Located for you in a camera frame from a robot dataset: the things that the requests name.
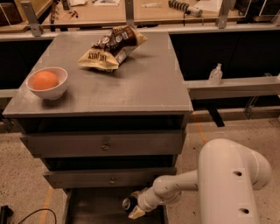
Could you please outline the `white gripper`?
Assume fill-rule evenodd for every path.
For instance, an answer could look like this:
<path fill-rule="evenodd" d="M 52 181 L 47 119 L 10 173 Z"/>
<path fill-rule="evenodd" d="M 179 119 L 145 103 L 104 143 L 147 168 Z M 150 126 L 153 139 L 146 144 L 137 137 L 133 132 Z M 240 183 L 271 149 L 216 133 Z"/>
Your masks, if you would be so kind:
<path fill-rule="evenodd" d="M 152 187 L 144 188 L 141 192 L 135 191 L 131 196 L 137 199 L 138 204 L 129 213 L 129 218 L 132 220 L 145 216 L 146 212 L 156 209 L 159 205 L 159 197 Z"/>

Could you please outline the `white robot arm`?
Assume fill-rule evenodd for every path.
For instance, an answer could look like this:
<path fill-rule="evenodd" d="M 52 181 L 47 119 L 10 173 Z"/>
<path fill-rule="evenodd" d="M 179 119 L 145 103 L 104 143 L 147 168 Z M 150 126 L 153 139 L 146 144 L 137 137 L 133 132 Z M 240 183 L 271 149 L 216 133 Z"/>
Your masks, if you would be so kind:
<path fill-rule="evenodd" d="M 197 191 L 201 224 L 261 224 L 254 191 L 263 189 L 271 177 L 270 163 L 262 154 L 228 139 L 214 139 L 202 147 L 197 170 L 159 176 L 152 186 L 124 199 L 122 207 L 135 220 L 179 201 L 183 191 Z"/>

